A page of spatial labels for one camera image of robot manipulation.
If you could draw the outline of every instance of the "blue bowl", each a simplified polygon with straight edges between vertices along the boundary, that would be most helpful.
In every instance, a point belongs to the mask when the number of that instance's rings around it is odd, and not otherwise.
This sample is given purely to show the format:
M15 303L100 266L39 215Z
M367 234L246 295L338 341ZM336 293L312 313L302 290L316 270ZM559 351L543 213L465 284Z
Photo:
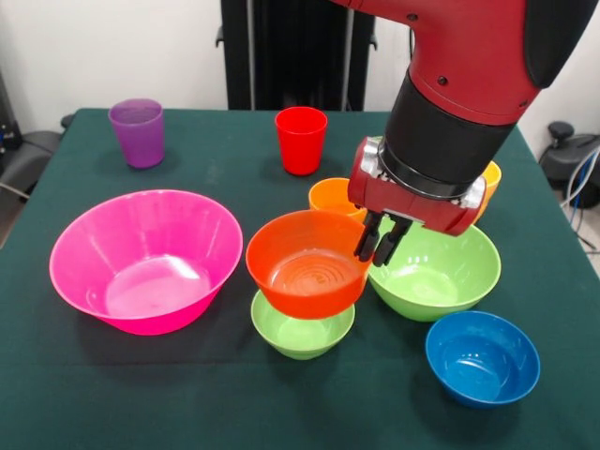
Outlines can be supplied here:
M448 393L472 408L518 401L540 378L540 358L530 339L509 321L486 312L443 317L429 330L425 350Z

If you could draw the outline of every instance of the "orange bowl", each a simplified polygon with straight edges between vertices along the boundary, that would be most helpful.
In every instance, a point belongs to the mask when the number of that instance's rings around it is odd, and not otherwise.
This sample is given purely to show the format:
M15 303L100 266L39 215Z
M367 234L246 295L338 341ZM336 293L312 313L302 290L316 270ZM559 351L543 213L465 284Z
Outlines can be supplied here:
M370 262L353 256L363 225L329 211L298 211L264 225L246 264L269 303L297 319L323 319L353 305Z

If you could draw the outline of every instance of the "cable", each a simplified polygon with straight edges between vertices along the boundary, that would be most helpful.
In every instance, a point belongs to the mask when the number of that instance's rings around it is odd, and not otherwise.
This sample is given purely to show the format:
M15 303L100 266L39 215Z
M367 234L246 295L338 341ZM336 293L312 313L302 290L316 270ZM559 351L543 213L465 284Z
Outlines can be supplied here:
M586 246L588 246L592 250L596 251L598 249L597 246L595 246L594 244L592 244L590 241L588 241L585 237L581 236L580 234L578 234L577 237L579 238L579 240L582 243L584 243Z
M23 197L24 199L29 200L29 196L27 194L25 194L21 190L16 189L15 187L12 187L12 186L9 186L9 185L5 185L4 183L0 183L0 188L4 188L6 190L9 190L13 194L17 194L19 197Z
M581 182L583 181L583 177L585 176L586 172L588 171L588 169L590 167L589 162L590 161L586 161L586 163L583 165L583 169L581 169L581 172L579 173L579 179L577 180L578 186L581 185ZM573 225L573 220L575 220L575 214L578 211L580 198L581 198L581 192L579 192L579 194L575 198L575 204L573 205L573 214L571 215L571 221L569 222L569 223L571 223L571 225Z
M593 170L595 169L595 165L596 165L596 161L598 160L598 157L600 157L600 148L595 148L584 159L582 159L581 162L579 162L579 164L573 171L571 178L569 179L569 184L568 184L568 187L566 190L566 199L564 200L564 202L561 203L561 207L565 207L567 204L569 204L573 199L576 198L576 196L579 194L579 192L581 192L581 190L583 188L585 188L585 185L590 180ZM583 181L579 184L579 186L577 186L577 189L575 190L575 192L572 192L573 184L575 183L575 178L576 178L577 174L579 173L579 171L581 170L583 165L586 162L588 162L589 159L592 160L592 162L590 163L590 169L586 173Z
M583 225L583 208L579 208L579 224L577 225L577 228L575 229L575 233L577 233L577 235L579 235L579 230L581 230L581 225Z

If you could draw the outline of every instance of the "yellow bowl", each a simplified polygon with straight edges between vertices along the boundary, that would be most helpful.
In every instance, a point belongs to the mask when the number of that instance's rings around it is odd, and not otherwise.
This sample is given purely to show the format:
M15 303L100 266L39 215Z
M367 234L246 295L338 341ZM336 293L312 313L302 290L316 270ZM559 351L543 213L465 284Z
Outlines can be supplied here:
M500 166L494 161L490 161L490 163L487 165L486 169L482 174L484 178L486 178L486 195L484 196L484 200L482 201L481 209L479 210L479 213L475 218L475 222L479 220L479 218L483 216L486 212L489 200L496 192L496 189L500 184L500 180L503 177L503 171L500 170Z

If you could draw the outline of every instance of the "dark green table cover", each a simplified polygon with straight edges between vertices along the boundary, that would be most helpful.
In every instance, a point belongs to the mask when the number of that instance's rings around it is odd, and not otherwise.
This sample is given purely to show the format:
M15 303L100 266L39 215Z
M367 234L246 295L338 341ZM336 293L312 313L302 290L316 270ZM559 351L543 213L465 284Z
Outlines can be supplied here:
M540 353L540 382L518 404L455 404L428 368L429 325L398 316L370 286L351 333L309 362L254 332L243 262L198 321L163 337L117 331L54 292L54 240L91 206L187 189L230 208L247 242L306 208L315 181L348 174L386 114L330 113L322 166L306 178L282 170L273 117L167 111L165 160L135 171L106 111L77 113L0 252L0 448L600 448L600 283L517 131L497 156L502 182L480 222L502 277L478 308L520 326Z

